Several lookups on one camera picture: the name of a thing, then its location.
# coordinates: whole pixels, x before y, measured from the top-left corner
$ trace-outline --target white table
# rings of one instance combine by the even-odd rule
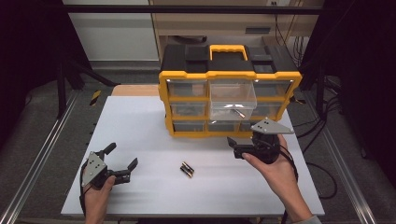
[[[226,137],[173,138],[164,125],[158,96],[109,96],[85,158],[115,142],[105,156],[118,171],[138,158],[131,182],[113,187],[107,213],[120,217],[262,217],[281,215],[284,207],[261,174],[236,160]],[[288,112],[280,123],[291,127]],[[324,215],[295,134],[285,134],[299,172],[299,186],[315,215]],[[179,167],[194,170],[188,178]],[[62,214],[81,217],[79,171]]]

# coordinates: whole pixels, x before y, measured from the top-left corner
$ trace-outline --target wall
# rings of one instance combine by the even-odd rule
[[[105,5],[108,0],[64,0],[65,5]],[[112,0],[111,5],[148,5]],[[150,14],[69,14],[90,61],[158,61]]]

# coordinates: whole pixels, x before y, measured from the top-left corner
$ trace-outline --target hand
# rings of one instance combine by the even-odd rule
[[[109,177],[101,189],[94,189],[91,185],[84,187],[85,193],[85,223],[98,224],[103,223],[106,217],[108,196],[111,188],[114,186],[116,177]]]
[[[278,137],[279,144],[282,146],[281,150],[288,155],[289,152],[285,149],[288,148],[285,138],[281,134]],[[247,153],[243,153],[242,157],[264,176],[271,190],[285,204],[286,211],[292,222],[312,217],[312,213],[298,188],[293,168],[286,158],[279,155],[274,163],[265,164],[255,156]]]

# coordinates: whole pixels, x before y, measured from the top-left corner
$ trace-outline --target black strap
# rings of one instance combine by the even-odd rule
[[[84,169],[85,167],[87,167],[87,163],[88,161],[84,162],[84,164],[82,164],[81,166],[81,170],[79,172],[79,204],[81,205],[82,208],[82,212],[86,213],[86,209],[85,209],[85,192],[84,192],[84,188],[82,187],[82,175],[84,173]]]
[[[298,181],[298,172],[297,172],[297,167],[294,164],[294,158],[291,156],[290,152],[288,151],[287,148],[283,147],[289,155],[287,155],[285,152],[283,152],[281,149],[279,149],[279,154],[281,154],[283,157],[286,158],[286,160],[288,160],[288,162],[290,163],[291,167],[294,170],[294,176],[296,177],[296,181]],[[285,213],[283,214],[282,220],[281,220],[281,224],[286,224],[286,220],[288,219],[288,212],[285,210]]]

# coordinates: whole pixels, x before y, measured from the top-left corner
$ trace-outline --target metal bracket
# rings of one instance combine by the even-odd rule
[[[294,130],[292,128],[288,128],[268,118],[265,118],[260,122],[256,123],[255,125],[251,126],[250,129],[257,133],[294,133]]]
[[[102,161],[96,153],[93,151],[90,153],[87,161],[87,167],[85,173],[82,176],[81,186],[85,187],[89,184],[97,175],[107,168],[107,165]]]

